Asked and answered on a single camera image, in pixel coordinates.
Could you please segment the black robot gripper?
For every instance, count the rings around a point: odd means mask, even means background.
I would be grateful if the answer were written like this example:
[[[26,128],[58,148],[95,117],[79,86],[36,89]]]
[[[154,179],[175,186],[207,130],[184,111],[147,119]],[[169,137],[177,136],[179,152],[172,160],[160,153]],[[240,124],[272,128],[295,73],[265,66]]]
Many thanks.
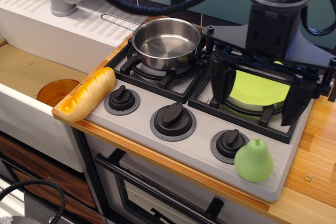
[[[204,27],[213,96],[224,104],[236,71],[270,80],[294,80],[282,107],[281,125],[295,123],[320,95],[316,80],[335,77],[335,56],[307,41],[300,12],[252,7],[247,25]]]

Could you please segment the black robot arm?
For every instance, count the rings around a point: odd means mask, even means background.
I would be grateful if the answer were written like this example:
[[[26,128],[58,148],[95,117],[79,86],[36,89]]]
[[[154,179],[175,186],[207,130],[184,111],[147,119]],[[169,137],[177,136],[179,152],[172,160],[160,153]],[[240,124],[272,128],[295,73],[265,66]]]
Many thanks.
[[[282,125],[296,121],[311,99],[329,94],[335,56],[308,42],[299,29],[307,24],[309,1],[251,0],[247,26],[204,29],[212,43],[210,79],[218,103],[228,99],[237,70],[290,85]]]

